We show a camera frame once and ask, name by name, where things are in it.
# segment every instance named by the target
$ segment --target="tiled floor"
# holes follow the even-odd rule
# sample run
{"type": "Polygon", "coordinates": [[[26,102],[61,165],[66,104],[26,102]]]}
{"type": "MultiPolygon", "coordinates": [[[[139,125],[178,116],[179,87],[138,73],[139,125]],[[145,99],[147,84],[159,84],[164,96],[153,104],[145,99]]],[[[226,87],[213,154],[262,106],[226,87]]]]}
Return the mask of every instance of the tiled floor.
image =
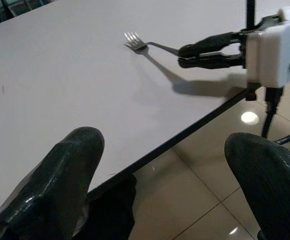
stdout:
{"type": "MultiPolygon", "coordinates": [[[[234,132],[260,134],[266,108],[264,90],[258,93],[258,101],[241,101],[135,174],[130,240],[257,240],[260,228],[227,165],[224,143],[234,132]],[[244,112],[256,113],[259,123],[243,123],[244,112]]],[[[288,134],[290,84],[269,139],[288,134]]]]}

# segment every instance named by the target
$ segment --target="metal fork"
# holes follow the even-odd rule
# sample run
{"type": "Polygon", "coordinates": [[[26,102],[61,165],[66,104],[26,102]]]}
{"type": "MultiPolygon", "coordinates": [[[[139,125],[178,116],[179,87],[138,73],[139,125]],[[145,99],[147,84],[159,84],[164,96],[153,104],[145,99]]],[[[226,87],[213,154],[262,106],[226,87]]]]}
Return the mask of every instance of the metal fork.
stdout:
{"type": "Polygon", "coordinates": [[[160,49],[164,49],[173,55],[179,56],[179,51],[175,48],[164,46],[153,41],[143,42],[136,32],[125,32],[124,35],[127,38],[127,43],[125,43],[125,45],[133,50],[140,50],[141,48],[145,48],[147,45],[153,45],[160,49]]]}

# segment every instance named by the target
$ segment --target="white table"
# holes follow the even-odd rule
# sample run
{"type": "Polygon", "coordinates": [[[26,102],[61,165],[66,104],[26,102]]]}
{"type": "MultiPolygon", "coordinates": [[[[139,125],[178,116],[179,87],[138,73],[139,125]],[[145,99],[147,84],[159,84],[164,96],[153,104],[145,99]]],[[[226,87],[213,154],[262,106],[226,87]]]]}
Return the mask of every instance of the white table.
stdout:
{"type": "MultiPolygon", "coordinates": [[[[257,19],[286,5],[290,0],[259,1],[257,19]]],[[[135,54],[123,45],[124,32],[179,48],[244,27],[243,0],[59,0],[1,23],[0,205],[77,127],[96,127],[105,137],[93,190],[242,99],[240,67],[182,69],[153,46],[135,54]]]]}

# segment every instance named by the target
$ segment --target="fork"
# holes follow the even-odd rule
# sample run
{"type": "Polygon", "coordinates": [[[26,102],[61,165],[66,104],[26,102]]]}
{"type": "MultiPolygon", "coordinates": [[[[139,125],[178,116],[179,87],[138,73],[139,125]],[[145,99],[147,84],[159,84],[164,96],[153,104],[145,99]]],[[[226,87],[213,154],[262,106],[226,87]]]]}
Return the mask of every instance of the fork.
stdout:
{"type": "Polygon", "coordinates": [[[145,48],[147,45],[153,45],[160,49],[164,49],[173,55],[179,56],[179,51],[175,48],[164,46],[153,41],[143,42],[136,32],[125,32],[124,35],[127,38],[127,43],[125,43],[125,45],[133,50],[140,50],[145,48]]]}

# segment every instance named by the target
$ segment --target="fork handle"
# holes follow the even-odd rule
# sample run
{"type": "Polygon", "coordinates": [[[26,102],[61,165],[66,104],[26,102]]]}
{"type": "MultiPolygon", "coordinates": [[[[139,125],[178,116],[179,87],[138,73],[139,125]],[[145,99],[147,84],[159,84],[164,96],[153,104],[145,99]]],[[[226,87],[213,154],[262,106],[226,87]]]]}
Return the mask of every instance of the fork handle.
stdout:
{"type": "Polygon", "coordinates": [[[165,51],[175,55],[175,56],[179,56],[179,50],[178,49],[175,49],[175,48],[171,48],[171,47],[168,47],[168,46],[164,46],[164,45],[161,45],[161,44],[158,44],[156,42],[153,42],[153,41],[149,41],[146,43],[147,45],[153,45],[155,47],[158,47],[160,49],[164,49],[165,51]]]}

